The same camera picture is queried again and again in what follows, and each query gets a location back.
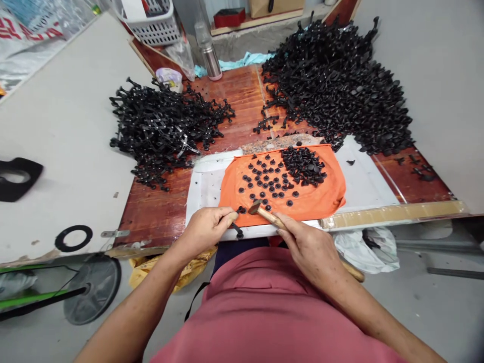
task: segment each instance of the red box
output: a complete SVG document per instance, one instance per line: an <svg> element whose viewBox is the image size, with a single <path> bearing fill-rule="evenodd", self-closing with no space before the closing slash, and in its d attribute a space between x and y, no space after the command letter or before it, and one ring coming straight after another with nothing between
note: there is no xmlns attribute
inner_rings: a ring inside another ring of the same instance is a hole
<svg viewBox="0 0 484 363"><path fill-rule="evenodd" d="M245 8L222 9L213 16L215 28L238 27L246 20Z"/></svg>

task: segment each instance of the pink shirt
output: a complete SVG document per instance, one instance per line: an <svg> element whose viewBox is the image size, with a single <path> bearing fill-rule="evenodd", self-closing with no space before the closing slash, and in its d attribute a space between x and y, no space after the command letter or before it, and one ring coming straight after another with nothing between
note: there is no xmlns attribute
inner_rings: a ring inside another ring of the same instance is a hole
<svg viewBox="0 0 484 363"><path fill-rule="evenodd" d="M224 264L200 308L152 362L404 362L322 300L289 250L259 247Z"/></svg>

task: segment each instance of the wooden table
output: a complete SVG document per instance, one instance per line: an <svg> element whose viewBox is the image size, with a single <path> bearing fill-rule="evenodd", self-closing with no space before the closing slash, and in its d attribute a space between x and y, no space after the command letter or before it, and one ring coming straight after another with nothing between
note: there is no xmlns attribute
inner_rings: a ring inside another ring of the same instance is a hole
<svg viewBox="0 0 484 363"><path fill-rule="evenodd" d="M286 132L313 131L306 123L296 125L294 122L288 122L285 130L280 128L282 122L279 122L274 129L261 130L259 135L252 131L262 119L261 109L265 100L271 99L262 83L260 71L259 66L248 66L225 72L223 78L217 82L203 77L192 83L192 87L201 92L206 100L215 98L222 102L226 98L236 113L231 124L225 122L219 127L224 138L216 139L215 144L210 145L210 150L202 151L202 155L234 150L244 144L266 140L269 136L282 136ZM278 114L284 119L285 110L273 107L266 110L266 114ZM452 200L452 193L440 178L432 182L420 181L417 175L411 173L415 165L406 161L400 166L394 160L408 158L410 154L422 161L420 165L428 165L425 158L414 148L389 157L382 154L372 157L398 200L405 204ZM133 183L119 226L120 230L129 229L131 233L126 237L118 237L114 247L141 241L145 243L145 247L170 246L185 228L185 205L191 175L191 169L176 170L167 178L168 183L165 186L170 188L168 193L153 191L139 183Z"/></svg>

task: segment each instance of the plastic basket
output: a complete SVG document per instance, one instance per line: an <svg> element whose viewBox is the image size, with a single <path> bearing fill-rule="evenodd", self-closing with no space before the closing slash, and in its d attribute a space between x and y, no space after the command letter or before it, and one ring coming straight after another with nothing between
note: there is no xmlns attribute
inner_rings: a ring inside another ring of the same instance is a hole
<svg viewBox="0 0 484 363"><path fill-rule="evenodd" d="M182 35L174 15L172 0L146 0L151 13L161 13L145 19L127 20L123 14L121 0L111 0L117 17L131 29L140 41L149 46L168 45L178 42Z"/></svg>

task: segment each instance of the black rubber grommet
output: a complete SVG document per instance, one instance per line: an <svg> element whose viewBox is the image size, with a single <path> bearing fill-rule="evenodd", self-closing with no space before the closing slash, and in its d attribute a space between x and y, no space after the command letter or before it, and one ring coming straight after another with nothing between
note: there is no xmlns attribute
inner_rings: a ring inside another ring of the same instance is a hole
<svg viewBox="0 0 484 363"><path fill-rule="evenodd" d="M77 246L67 246L64 243L64 238L69 233L74 232L76 230L81 230L81 231L85 232L86 239L84 241L82 241L80 244L78 244ZM93 236L92 229L90 229L88 226L84 226L84 225L81 225L81 224L80 225L75 225L75 226L66 228L61 233L59 233L59 235L55 238L55 243L54 244L55 244L55 247L59 251L62 251L62 252L75 252L75 251L80 250L85 245L87 245L89 243L89 241L91 240L92 236Z"/></svg>

